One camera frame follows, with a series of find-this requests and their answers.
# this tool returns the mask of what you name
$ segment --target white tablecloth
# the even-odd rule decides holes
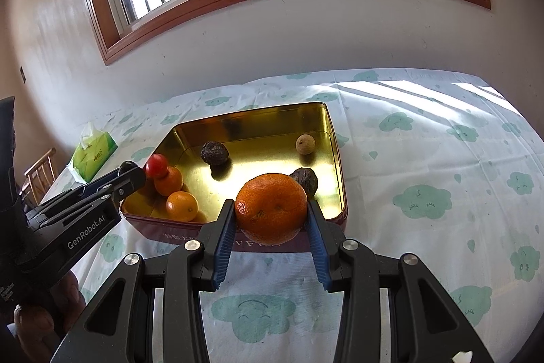
[[[178,122],[305,101],[326,103],[333,120],[346,235],[375,253],[420,256],[494,359],[510,361],[544,311],[544,143],[479,78],[400,68],[321,71],[115,111],[94,121],[119,146],[97,177],[127,159],[142,166]],[[48,197],[71,186],[64,170]],[[89,300],[125,254],[172,248],[123,220],[74,272]],[[342,294],[323,291],[309,253],[235,252],[220,290],[202,293],[201,301],[213,363],[333,360]],[[156,315],[160,321],[160,309]],[[154,333],[158,362],[162,333]]]

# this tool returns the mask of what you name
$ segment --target wooden chair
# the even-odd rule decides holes
[[[47,153],[40,157],[37,162],[25,171],[25,181],[21,187],[21,194],[28,196],[28,188],[32,192],[36,205],[44,198],[47,190],[58,176],[51,157],[56,153],[55,148],[51,148]]]

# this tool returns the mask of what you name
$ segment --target human hand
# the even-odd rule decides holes
[[[85,308],[76,276],[70,271],[52,289],[51,294],[63,314],[64,331],[68,332]],[[47,363],[53,356],[44,339],[53,333],[53,318],[41,306],[17,305],[14,312],[17,337],[23,351],[33,363]]]

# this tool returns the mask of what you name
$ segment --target mandarin orange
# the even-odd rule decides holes
[[[197,216],[199,203],[192,194],[177,191],[168,196],[166,209],[170,219],[178,222],[190,222]]]
[[[167,175],[160,179],[153,179],[157,193],[164,197],[179,191],[183,186],[181,172],[174,166],[168,166]]]
[[[238,227],[262,245],[293,239],[306,221],[307,197],[302,186],[285,174],[257,176],[242,186],[235,202]]]

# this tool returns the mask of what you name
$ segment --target metal screw head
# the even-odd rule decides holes
[[[347,239],[344,240],[342,246],[348,251],[355,251],[359,247],[359,243],[357,243],[355,240]]]
[[[200,242],[198,240],[189,240],[188,242],[185,242],[185,249],[187,251],[196,251],[198,248],[200,248]]]
[[[140,260],[140,256],[138,254],[129,254],[128,256],[125,256],[124,262],[127,265],[134,265],[135,263],[138,263],[138,260]]]
[[[414,254],[406,254],[403,257],[403,260],[407,265],[415,265],[418,262],[417,257],[415,257]]]

